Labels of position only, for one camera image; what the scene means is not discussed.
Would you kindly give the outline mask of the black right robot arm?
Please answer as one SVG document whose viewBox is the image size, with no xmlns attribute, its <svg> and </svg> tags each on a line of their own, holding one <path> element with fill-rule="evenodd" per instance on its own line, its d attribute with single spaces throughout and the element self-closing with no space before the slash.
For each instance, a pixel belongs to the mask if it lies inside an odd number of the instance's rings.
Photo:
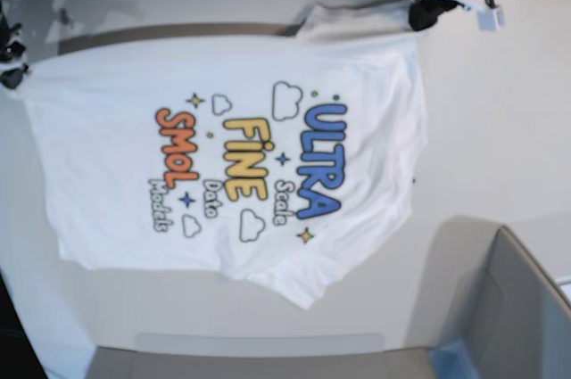
<svg viewBox="0 0 571 379">
<path fill-rule="evenodd" d="M 21 41 L 20 23 L 11 25 L 1 7 L 1 86 L 15 90 L 30 73 L 27 47 Z"/>
</svg>

